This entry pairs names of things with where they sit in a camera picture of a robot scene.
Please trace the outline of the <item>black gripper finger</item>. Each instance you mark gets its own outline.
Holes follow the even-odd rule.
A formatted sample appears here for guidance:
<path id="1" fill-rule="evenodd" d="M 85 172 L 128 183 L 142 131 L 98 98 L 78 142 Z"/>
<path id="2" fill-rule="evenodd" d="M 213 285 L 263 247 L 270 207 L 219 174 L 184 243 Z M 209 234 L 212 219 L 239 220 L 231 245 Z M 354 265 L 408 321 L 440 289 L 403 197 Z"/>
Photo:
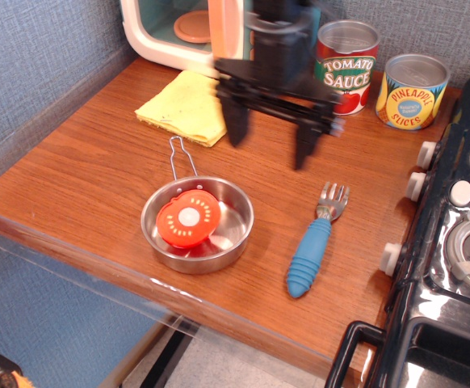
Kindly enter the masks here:
<path id="1" fill-rule="evenodd" d="M 300 170 L 305 159 L 316 148 L 318 138 L 327 132 L 327 125 L 323 121 L 300 119 L 296 128 L 296 148 L 294 169 Z"/>
<path id="2" fill-rule="evenodd" d="M 250 106 L 244 99 L 232 96 L 221 97 L 222 113 L 232 146 L 239 146 L 248 133 Z"/>

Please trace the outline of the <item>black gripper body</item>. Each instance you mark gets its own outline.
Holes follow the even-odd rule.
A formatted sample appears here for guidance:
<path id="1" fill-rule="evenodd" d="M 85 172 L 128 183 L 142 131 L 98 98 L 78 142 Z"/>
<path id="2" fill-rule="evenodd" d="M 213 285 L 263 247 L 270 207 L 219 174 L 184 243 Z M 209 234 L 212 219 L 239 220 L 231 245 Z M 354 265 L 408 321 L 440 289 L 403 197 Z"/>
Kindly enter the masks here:
<path id="1" fill-rule="evenodd" d="M 330 135 L 343 132 L 344 120 L 334 116 L 338 97 L 312 75 L 315 39 L 309 26 L 254 27 L 254 58 L 219 58 L 217 97 L 248 102 L 250 110 L 298 124 L 300 119 L 323 121 Z"/>

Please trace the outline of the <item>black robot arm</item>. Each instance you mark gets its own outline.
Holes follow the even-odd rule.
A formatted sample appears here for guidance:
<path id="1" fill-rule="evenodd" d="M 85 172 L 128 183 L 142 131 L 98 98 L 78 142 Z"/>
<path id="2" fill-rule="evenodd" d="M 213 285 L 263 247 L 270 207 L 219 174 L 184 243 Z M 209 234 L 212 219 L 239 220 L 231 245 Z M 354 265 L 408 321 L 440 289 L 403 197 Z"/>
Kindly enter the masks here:
<path id="1" fill-rule="evenodd" d="M 342 131 L 334 113 L 339 98 L 313 74 L 317 8 L 313 1 L 255 1 L 245 16 L 254 34 L 253 58 L 215 62 L 216 95 L 230 143 L 238 146 L 245 138 L 252 111 L 296 124 L 297 170 L 320 135 Z"/>

